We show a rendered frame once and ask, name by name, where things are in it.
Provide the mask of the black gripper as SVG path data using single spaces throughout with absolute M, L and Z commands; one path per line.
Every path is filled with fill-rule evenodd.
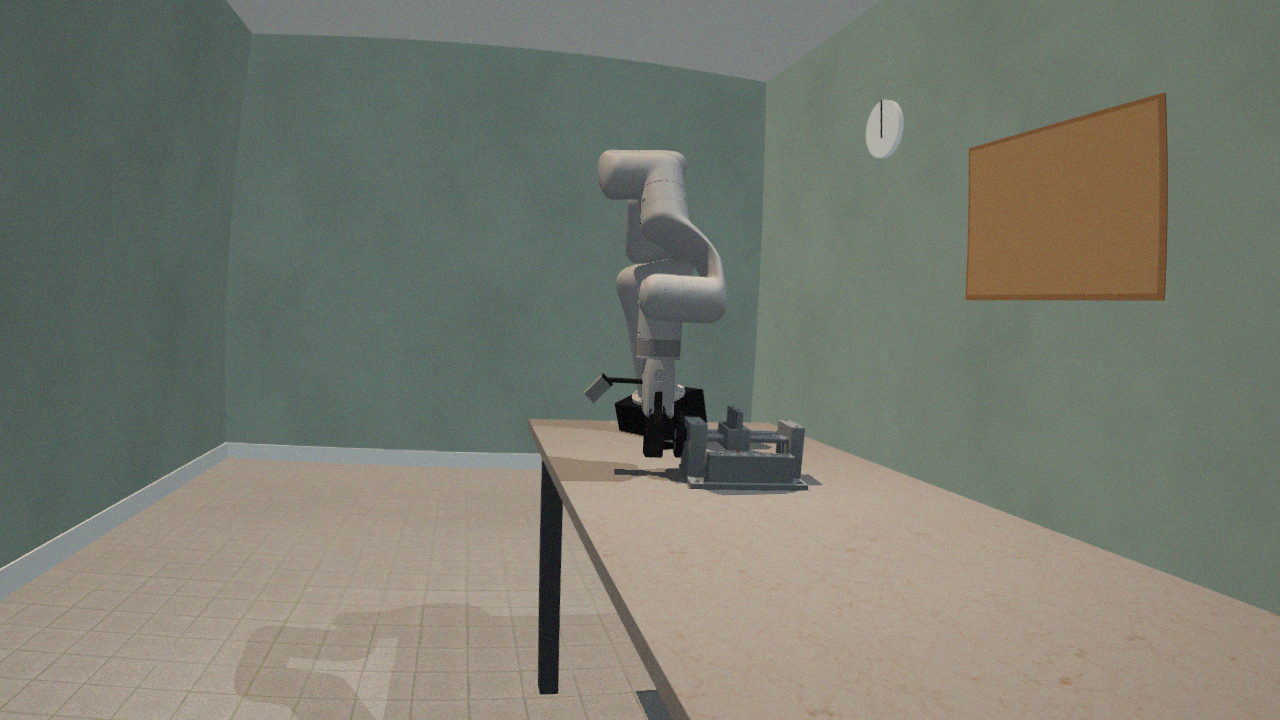
M 643 413 L 646 415 L 643 454 L 645 457 L 662 457 L 664 413 L 675 416 L 675 360 L 680 357 L 637 354 L 636 357 L 643 357 Z

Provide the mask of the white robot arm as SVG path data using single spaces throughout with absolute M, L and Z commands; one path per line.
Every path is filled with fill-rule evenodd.
M 613 383 L 634 383 L 632 401 L 643 405 L 643 357 L 636 354 L 680 357 L 682 322 L 713 323 L 724 314 L 723 265 L 707 236 L 689 220 L 685 173 L 686 159 L 675 151 L 608 150 L 599 158 L 598 181 L 605 197 L 626 200 L 625 250 L 637 263 L 616 279 L 636 379 L 603 373 L 584 391 L 593 404 Z M 705 278 L 692 275 L 694 268 Z

